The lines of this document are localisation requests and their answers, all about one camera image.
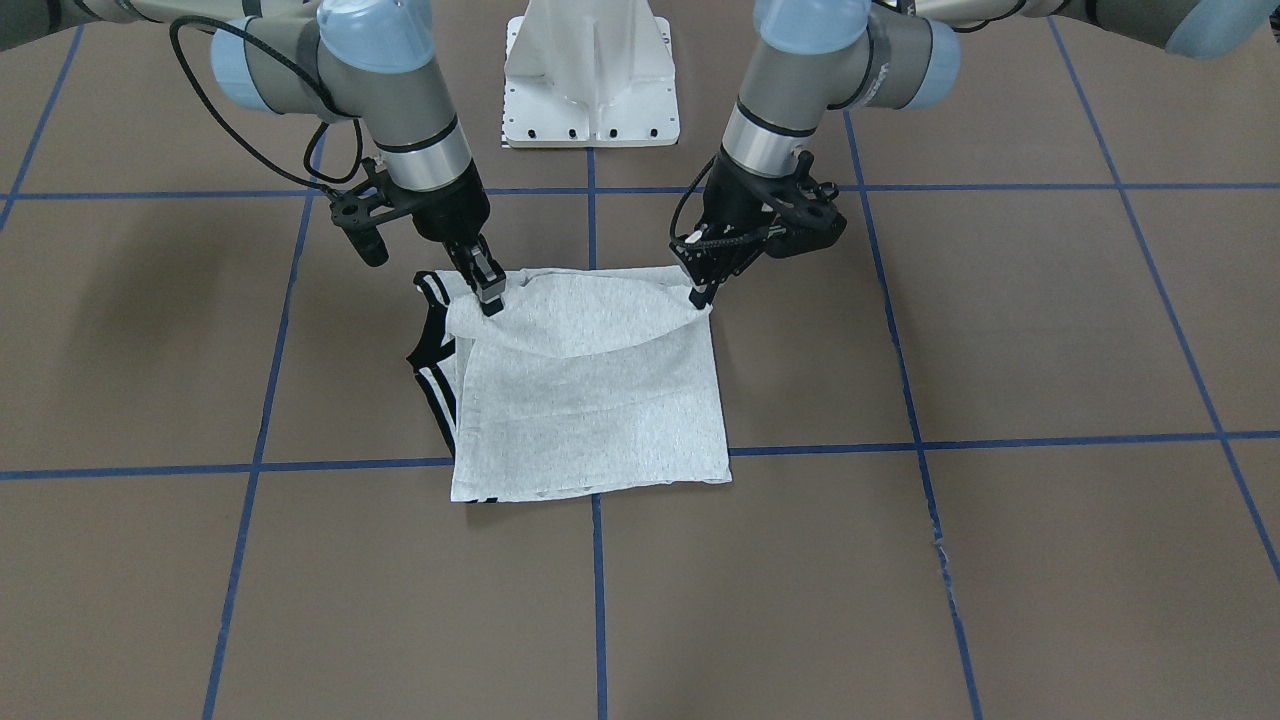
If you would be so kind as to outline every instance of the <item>blue tape line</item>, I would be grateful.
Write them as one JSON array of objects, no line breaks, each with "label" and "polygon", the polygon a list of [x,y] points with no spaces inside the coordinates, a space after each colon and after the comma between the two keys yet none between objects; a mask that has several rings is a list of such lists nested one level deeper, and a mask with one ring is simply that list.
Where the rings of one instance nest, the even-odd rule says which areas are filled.
[{"label": "blue tape line", "polygon": [[860,452],[910,452],[910,442],[868,442],[860,445],[791,445],[773,447],[731,447],[730,457],[768,457],[777,455],[855,455]]},{"label": "blue tape line", "polygon": [[[595,149],[586,149],[586,266],[596,269],[595,252]],[[604,520],[600,495],[591,496],[591,557],[595,578],[595,716],[609,717],[609,673],[604,624]]]},{"label": "blue tape line", "polygon": [[1111,150],[1107,147],[1106,138],[1102,137],[1102,126],[1098,124],[1098,118],[1093,114],[1093,106],[1089,105],[1089,99],[1084,94],[1084,85],[1080,82],[1080,76],[1075,72],[1075,64],[1071,63],[1071,55],[1066,50],[1066,42],[1062,41],[1062,35],[1059,32],[1057,23],[1053,22],[1053,18],[1048,19],[1048,26],[1053,32],[1053,40],[1057,42],[1057,49],[1062,55],[1062,61],[1066,64],[1066,72],[1071,76],[1071,83],[1075,86],[1075,94],[1080,97],[1080,105],[1084,106],[1084,114],[1089,119],[1089,127],[1093,128],[1093,136],[1098,141],[1098,147],[1102,150],[1102,156],[1107,161],[1107,168],[1111,170],[1111,177],[1116,181],[1120,200],[1124,201],[1125,214],[1129,215],[1129,224],[1133,227],[1133,233],[1138,240],[1138,247],[1142,250],[1142,256],[1147,261],[1147,270],[1151,273],[1151,279],[1156,284],[1156,291],[1160,293],[1160,301],[1165,305],[1165,313],[1169,315],[1169,323],[1174,327],[1174,333],[1178,336],[1178,345],[1183,348],[1187,365],[1190,368],[1192,377],[1196,379],[1196,387],[1199,389],[1201,400],[1204,402],[1204,410],[1208,411],[1210,420],[1213,423],[1213,432],[1222,445],[1222,454],[1226,455],[1226,462],[1231,468],[1231,475],[1235,478],[1235,484],[1240,491],[1240,497],[1244,498],[1244,506],[1248,509],[1249,518],[1253,520],[1253,527],[1258,533],[1258,539],[1262,542],[1262,547],[1267,553],[1267,560],[1271,561],[1271,571],[1275,574],[1276,580],[1280,580],[1280,557],[1276,556],[1275,544],[1271,542],[1271,537],[1267,534],[1267,528],[1262,523],[1262,515],[1258,512],[1257,503],[1253,501],[1253,493],[1249,492],[1249,483],[1244,479],[1244,473],[1240,471],[1240,465],[1235,459],[1235,451],[1231,450],[1229,436],[1222,428],[1222,420],[1217,414],[1217,407],[1213,406],[1213,398],[1210,397],[1208,386],[1204,384],[1204,377],[1201,374],[1199,365],[1196,363],[1196,355],[1192,354],[1190,342],[1187,340],[1187,333],[1183,332],[1183,324],[1178,320],[1178,313],[1174,310],[1174,302],[1169,297],[1169,291],[1165,288],[1165,281],[1161,278],[1160,270],[1156,268],[1156,259],[1151,252],[1149,245],[1147,243],[1147,236],[1142,231],[1142,224],[1138,222],[1138,214],[1133,209],[1133,202],[1129,200],[1129,192],[1125,190],[1124,183],[1120,182],[1120,170],[1116,168],[1115,159],[1111,156]]},{"label": "blue tape line", "polygon": [[974,720],[983,720],[982,698],[978,696],[978,682],[974,678],[973,662],[969,657],[969,639],[965,634],[964,620],[960,618],[960,609],[956,605],[955,583],[951,578],[951,561],[942,547],[942,518],[938,514],[938,503],[933,496],[933,479],[929,474],[929,460],[924,448],[924,439],[920,434],[920,423],[915,414],[915,400],[911,396],[911,378],[906,372],[906,356],[902,352],[902,338],[897,331],[897,319],[893,315],[893,300],[888,287],[888,275],[884,274],[884,260],[881,256],[879,240],[876,236],[876,219],[872,215],[870,196],[867,193],[867,178],[863,174],[863,160],[858,152],[858,140],[854,136],[854,120],[849,110],[844,111],[845,135],[849,137],[849,154],[854,161],[854,174],[858,177],[858,195],[863,204],[863,217],[867,220],[867,237],[870,241],[872,259],[876,261],[876,278],[879,281],[881,292],[884,296],[884,320],[888,324],[888,334],[893,341],[893,352],[897,355],[897,369],[902,379],[902,401],[906,404],[906,419],[911,425],[911,442],[915,450],[916,465],[920,469],[920,483],[924,487],[924,500],[929,509],[929,520],[933,523],[933,548],[938,555],[938,568],[942,571],[942,585],[947,593],[947,607],[951,611],[951,626],[956,635],[956,648],[960,652],[960,666],[964,670],[965,687],[969,691],[969,707]]},{"label": "blue tape line", "polygon": [[[1280,430],[1240,430],[1226,433],[1229,439],[1280,439]],[[1162,433],[1140,436],[1083,436],[1039,438],[996,438],[925,441],[927,451],[1001,450],[1018,447],[1091,447],[1110,445],[1160,445],[1178,442],[1216,442],[1216,433]],[[858,455],[876,452],[914,452],[911,442],[868,442],[858,445],[783,445],[731,447],[731,457],[772,457],[781,455]],[[367,460],[291,460],[259,464],[261,473],[300,473],[324,470],[378,470],[396,468],[447,468],[452,457],[378,457]],[[131,468],[65,468],[40,470],[0,470],[0,480],[93,479],[137,475],[216,475],[248,473],[251,462],[221,465],[142,465]]]},{"label": "blue tape line", "polygon": [[[978,183],[978,184],[868,184],[868,192],[1016,192],[1016,191],[1082,191],[1082,190],[1280,190],[1280,182],[1217,182],[1217,183]],[[489,195],[682,195],[684,187],[490,187]],[[845,192],[858,192],[856,184],[842,184]],[[695,192],[703,192],[699,187]],[[0,200],[202,200],[238,197],[306,197],[306,190],[191,190],[137,192],[19,192],[0,193]]]},{"label": "blue tape line", "polygon": [[1245,430],[1226,433],[1230,439],[1280,439],[1280,430]]},{"label": "blue tape line", "polygon": [[[689,187],[680,187],[675,184],[664,184],[655,187],[596,187],[595,192],[600,195],[684,195]],[[703,188],[698,187],[694,192],[701,192]]]},{"label": "blue tape line", "polygon": [[142,192],[23,192],[19,200],[204,200],[306,197],[307,190],[174,190]]},{"label": "blue tape line", "polygon": [[1162,433],[1147,436],[1046,437],[1012,439],[961,439],[925,442],[925,450],[998,450],[1012,447],[1084,447],[1100,445],[1156,445],[1166,442],[1217,442],[1216,433]]},{"label": "blue tape line", "polygon": [[140,478],[152,475],[221,475],[248,473],[248,462],[227,465],[147,465],[142,468],[67,468],[52,470],[0,470],[0,480],[64,480],[93,478]]},{"label": "blue tape line", "polygon": [[[856,191],[858,186],[841,186]],[[1032,190],[1115,190],[1111,183],[868,184],[867,192],[1005,192]]]},{"label": "blue tape line", "polygon": [[591,559],[595,575],[595,717],[609,717],[609,671],[604,624],[604,519],[600,495],[591,496]]},{"label": "blue tape line", "polygon": [[488,195],[586,195],[585,187],[488,187]]},{"label": "blue tape line", "polygon": [[[320,165],[324,156],[324,138],[316,145],[315,163]],[[214,706],[218,702],[218,687],[223,675],[223,661],[227,657],[227,639],[230,637],[232,616],[236,612],[236,592],[239,589],[239,574],[244,565],[244,547],[248,544],[248,528],[253,520],[253,501],[257,498],[257,480],[262,471],[262,456],[266,452],[266,436],[271,427],[271,409],[275,405],[275,388],[280,379],[280,365],[284,360],[284,341],[289,332],[289,309],[293,305],[293,287],[298,282],[298,265],[302,250],[307,242],[307,228],[311,224],[311,206],[319,192],[308,191],[302,202],[302,218],[298,220],[298,234],[293,242],[293,260],[289,263],[289,281],[284,287],[284,302],[280,306],[280,324],[275,333],[275,351],[271,355],[271,370],[266,378],[266,392],[262,398],[262,420],[257,429],[257,442],[253,446],[253,466],[244,486],[244,503],[241,507],[239,529],[236,533],[236,551],[232,555],[232,569],[227,578],[227,596],[223,600],[223,615],[218,626],[218,643],[214,646],[214,661],[209,669],[209,687],[205,691],[202,720],[212,720]]]},{"label": "blue tape line", "polygon": [[45,101],[45,109],[40,113],[40,120],[36,122],[36,131],[31,133],[31,142],[27,143],[27,152],[22,156],[22,164],[18,165],[18,176],[13,178],[13,187],[9,190],[9,196],[5,197],[4,208],[0,209],[0,231],[9,222],[13,205],[18,201],[18,191],[22,190],[22,181],[27,179],[31,160],[36,156],[36,146],[40,145],[40,138],[45,135],[45,126],[49,124],[49,117],[54,113],[58,96],[63,92],[63,83],[67,82],[67,73],[72,69],[72,61],[76,59],[76,51],[79,50],[79,41],[83,36],[84,26],[76,28],[76,35],[72,36],[72,45],[67,49],[67,58],[63,60],[63,68],[58,70],[58,79],[54,81],[54,87],[49,91],[49,100]]},{"label": "blue tape line", "polygon": [[388,468],[448,468],[452,457],[388,457],[383,460],[302,460],[262,462],[264,473],[306,473],[311,470],[379,470]]},{"label": "blue tape line", "polygon": [[1126,182],[1125,190],[1280,190],[1280,182]]},{"label": "blue tape line", "polygon": [[595,263],[595,149],[586,149],[586,266],[598,269]]}]

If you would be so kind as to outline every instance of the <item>cloth fold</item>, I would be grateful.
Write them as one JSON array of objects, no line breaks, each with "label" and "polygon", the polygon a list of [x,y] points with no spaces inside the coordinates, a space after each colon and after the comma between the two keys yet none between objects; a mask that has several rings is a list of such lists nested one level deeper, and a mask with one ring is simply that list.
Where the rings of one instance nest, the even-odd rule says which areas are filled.
[{"label": "cloth fold", "polygon": [[457,273],[415,282],[429,314],[410,361],[454,501],[731,479],[710,309],[678,268],[515,272],[493,318]]}]

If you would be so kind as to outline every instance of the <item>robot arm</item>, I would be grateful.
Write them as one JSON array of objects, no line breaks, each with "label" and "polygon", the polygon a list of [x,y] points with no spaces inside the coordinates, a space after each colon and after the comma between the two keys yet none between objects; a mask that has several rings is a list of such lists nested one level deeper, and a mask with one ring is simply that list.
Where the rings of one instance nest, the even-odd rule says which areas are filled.
[{"label": "robot arm", "polygon": [[385,169],[366,159],[364,182],[326,188],[365,263],[388,259],[378,225],[411,215],[485,314],[502,309],[506,273],[480,232],[489,201],[435,59],[429,0],[0,0],[0,50],[93,20],[173,23],[174,42],[184,24],[216,27],[214,74],[237,104],[369,128]]},{"label": "robot arm", "polygon": [[972,31],[1016,14],[1062,15],[1192,58],[1244,42],[1277,0],[756,0],[760,40],[709,172],[703,214],[671,249],[703,306],[756,258],[831,246],[845,228],[836,188],[809,177],[823,114],[927,108],[960,67],[952,26]]}]

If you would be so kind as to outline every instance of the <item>black cable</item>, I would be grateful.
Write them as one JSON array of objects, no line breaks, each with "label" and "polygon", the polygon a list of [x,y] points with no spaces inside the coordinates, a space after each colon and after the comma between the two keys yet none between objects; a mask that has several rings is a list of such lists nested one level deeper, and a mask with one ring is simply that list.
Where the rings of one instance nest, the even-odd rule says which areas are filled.
[{"label": "black cable", "polygon": [[676,242],[678,240],[676,237],[676,227],[680,224],[680,214],[685,210],[685,202],[689,202],[689,197],[694,193],[695,190],[698,190],[698,183],[703,182],[703,178],[707,177],[707,173],[712,172],[712,165],[714,164],[716,164],[716,158],[713,156],[710,160],[707,161],[707,165],[703,167],[701,172],[698,173],[698,177],[694,178],[694,182],[689,183],[689,190],[686,190],[685,195],[680,197],[680,202],[676,202],[676,213],[671,217],[671,227],[667,228],[667,234],[671,236],[672,242]]},{"label": "black cable", "polygon": [[[178,59],[178,65],[182,67],[183,74],[187,76],[187,82],[191,83],[191,88],[196,92],[196,97],[198,97],[200,102],[205,106],[206,110],[209,110],[209,114],[212,115],[212,118],[218,123],[218,126],[221,127],[223,131],[225,131],[227,135],[229,135],[232,137],[232,140],[234,140],[241,147],[243,147],[246,152],[248,152],[250,155],[252,155],[255,160],[257,160],[262,165],[265,165],[268,169],[270,169],[275,174],[278,174],[278,176],[280,176],[280,177],[283,177],[283,178],[285,178],[288,181],[292,181],[292,182],[294,182],[297,184],[301,184],[303,187],[310,187],[310,188],[314,188],[314,190],[319,190],[319,191],[324,192],[325,195],[328,195],[330,197],[337,196],[338,191],[335,188],[325,184],[325,183],[321,183],[321,182],[315,182],[315,181],[311,181],[311,179],[301,178],[301,177],[298,177],[298,176],[296,176],[296,174],[285,170],[284,168],[280,168],[279,165],[276,165],[271,160],[269,160],[266,158],[266,155],[262,155],[256,147],[253,147],[247,140],[244,140],[244,137],[241,133],[236,132],[236,128],[233,128],[230,126],[230,123],[227,122],[225,118],[223,118],[221,113],[218,111],[218,108],[215,108],[214,102],[209,99],[209,95],[205,92],[205,88],[201,87],[200,79],[196,78],[196,73],[192,72],[191,63],[187,61],[187,55],[182,50],[182,42],[178,40],[178,32],[182,28],[187,27],[187,26],[202,26],[202,27],[207,27],[207,28],[220,29],[220,31],[224,31],[224,32],[229,32],[230,35],[234,35],[236,37],[239,37],[244,42],[248,42],[253,47],[257,47],[266,56],[269,56],[273,60],[275,60],[276,63],[284,65],[293,74],[296,74],[298,77],[298,79],[302,81],[303,85],[306,85],[307,87],[310,87],[311,91],[316,94],[316,96],[320,99],[320,102],[324,105],[324,108],[326,110],[329,110],[334,115],[340,115],[340,117],[348,117],[349,118],[351,115],[347,115],[346,113],[342,113],[340,110],[338,110],[337,108],[334,108],[334,105],[333,105],[333,96],[329,94],[329,90],[324,85],[321,85],[320,81],[317,81],[316,78],[311,77],[311,74],[307,73],[305,69],[302,69],[297,63],[294,63],[293,60],[285,58],[283,54],[280,54],[279,51],[276,51],[274,47],[271,47],[270,45],[268,45],[262,40],[260,40],[260,38],[250,35],[248,32],[244,32],[243,29],[241,29],[241,28],[238,28],[238,27],[236,27],[236,26],[233,26],[230,23],[225,23],[223,20],[219,20],[219,19],[215,19],[215,18],[204,17],[204,15],[183,15],[183,17],[177,18],[175,20],[173,20],[173,23],[170,23],[170,26],[169,26],[169,42],[170,42],[170,45],[173,45],[173,54]],[[352,168],[352,172],[346,177],[346,179],[335,179],[335,178],[330,178],[328,176],[323,176],[320,173],[315,173],[315,170],[311,168],[311,165],[312,165],[312,163],[311,163],[311,155],[315,151],[315,145],[319,145],[320,137],[323,137],[324,132],[328,129],[328,123],[321,123],[320,128],[317,128],[316,133],[312,136],[311,142],[307,143],[307,152],[306,152],[306,159],[305,159],[305,163],[303,163],[306,165],[306,168],[307,168],[307,172],[312,172],[312,173],[315,173],[316,177],[323,178],[323,179],[328,179],[329,182],[346,182],[347,179],[351,179],[352,177],[355,177],[356,169],[358,169],[358,167],[360,167],[360,155],[364,154],[364,137],[361,136],[361,132],[360,132],[360,123],[358,123],[358,120],[356,120],[356,118],[352,118],[352,122],[356,126],[357,155],[356,155],[356,163],[355,163],[355,165]]]},{"label": "black cable", "polygon": [[970,32],[978,32],[979,29],[989,26],[991,23],[996,23],[996,22],[1004,20],[1004,19],[1011,18],[1011,17],[1016,15],[1018,13],[1021,13],[1023,8],[1025,8],[1025,6],[1027,6],[1027,0],[1018,0],[1018,3],[1007,13],[1005,13],[1002,15],[997,15],[995,18],[988,18],[988,19],[982,20],[980,23],[978,23],[975,26],[957,27],[957,28],[951,28],[951,29],[954,29],[954,31],[956,31],[956,32],[959,32],[961,35],[970,33]]},{"label": "black cable", "polygon": [[954,27],[951,29],[956,31],[959,35],[966,35],[966,33],[970,33],[970,32],[978,32],[979,29],[982,29],[982,28],[984,28],[984,27],[987,27],[989,24],[991,24],[991,20],[982,20],[980,23],[978,23],[975,26]]},{"label": "black cable", "polygon": [[325,182],[342,184],[355,178],[356,173],[360,172],[360,160],[365,156],[365,135],[360,132],[360,120],[353,119],[351,120],[351,124],[356,129],[356,161],[351,164],[351,169],[347,170],[347,174],[340,178],[335,178],[321,173],[319,168],[312,165],[316,146],[320,145],[320,138],[324,137],[324,133],[329,132],[329,123],[320,123],[320,127],[317,127],[316,132],[311,136],[311,140],[307,142],[307,149],[302,151],[302,167],[305,167],[308,173]]}]

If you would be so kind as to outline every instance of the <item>folded garment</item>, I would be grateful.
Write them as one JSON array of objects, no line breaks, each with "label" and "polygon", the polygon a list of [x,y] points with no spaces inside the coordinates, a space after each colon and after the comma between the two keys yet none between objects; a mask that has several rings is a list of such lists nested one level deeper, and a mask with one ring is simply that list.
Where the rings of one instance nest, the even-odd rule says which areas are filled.
[{"label": "folded garment", "polygon": [[454,501],[731,479],[710,307],[678,268],[513,272],[492,318],[458,273],[415,283],[429,310],[408,360]]}]

